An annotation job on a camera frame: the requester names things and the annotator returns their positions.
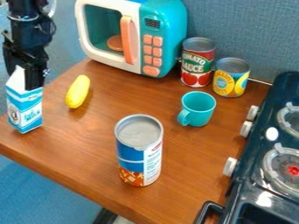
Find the white knob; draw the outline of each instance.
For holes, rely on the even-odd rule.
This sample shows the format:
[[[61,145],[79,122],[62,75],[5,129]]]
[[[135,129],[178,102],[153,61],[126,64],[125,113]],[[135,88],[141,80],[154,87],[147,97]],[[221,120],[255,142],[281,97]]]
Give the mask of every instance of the white knob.
[[[268,141],[273,142],[278,138],[278,136],[279,136],[279,132],[275,127],[271,127],[266,130],[266,139]]]
[[[233,170],[236,167],[238,160],[233,158],[233,157],[229,157],[226,161],[225,167],[223,169],[223,174],[226,175],[227,177],[232,177],[233,175]]]
[[[254,106],[254,105],[251,106],[251,108],[249,109],[248,114],[247,114],[247,120],[251,121],[251,122],[254,121],[258,111],[259,111],[259,107]]]
[[[242,128],[240,130],[240,135],[242,135],[243,137],[248,137],[249,131],[252,126],[253,126],[252,122],[248,122],[248,121],[243,122]]]

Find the can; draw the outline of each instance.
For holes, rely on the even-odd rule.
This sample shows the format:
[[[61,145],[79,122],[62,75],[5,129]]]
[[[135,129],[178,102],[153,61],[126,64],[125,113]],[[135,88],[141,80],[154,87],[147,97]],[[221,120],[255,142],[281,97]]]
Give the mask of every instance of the can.
[[[209,84],[215,44],[208,38],[188,38],[183,42],[181,81],[190,87]]]
[[[160,176],[163,125],[150,115],[129,115],[115,125],[119,174],[131,186],[148,186]]]
[[[213,91],[224,97],[239,97],[245,92],[249,65],[243,59],[224,58],[216,63],[216,71],[213,78]]]

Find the stove burner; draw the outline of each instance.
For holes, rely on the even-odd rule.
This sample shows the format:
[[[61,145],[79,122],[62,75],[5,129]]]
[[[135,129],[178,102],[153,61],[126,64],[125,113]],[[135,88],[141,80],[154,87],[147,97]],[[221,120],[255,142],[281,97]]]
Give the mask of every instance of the stove burner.
[[[299,151],[276,143],[263,159],[265,178],[275,188],[299,197]]]
[[[279,126],[289,134],[299,137],[299,107],[287,102],[286,107],[277,113]]]
[[[299,177],[299,167],[298,166],[290,166],[288,168],[288,172],[293,175]]]

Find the black stove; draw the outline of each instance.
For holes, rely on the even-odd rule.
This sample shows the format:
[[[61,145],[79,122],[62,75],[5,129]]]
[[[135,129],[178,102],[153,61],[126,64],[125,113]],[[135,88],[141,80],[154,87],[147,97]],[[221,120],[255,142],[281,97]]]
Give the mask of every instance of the black stove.
[[[228,158],[224,169],[232,178],[225,206],[207,201],[194,223],[204,223],[210,212],[225,224],[299,223],[299,73],[277,76],[247,120],[243,154]]]

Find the teal cup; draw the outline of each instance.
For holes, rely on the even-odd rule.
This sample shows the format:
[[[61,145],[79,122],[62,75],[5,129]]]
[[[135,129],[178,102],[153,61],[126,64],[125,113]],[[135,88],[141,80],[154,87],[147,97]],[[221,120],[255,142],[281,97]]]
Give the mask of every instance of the teal cup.
[[[205,126],[211,119],[216,107],[216,100],[212,95],[192,91],[182,97],[183,109],[177,116],[177,121],[183,126]]]

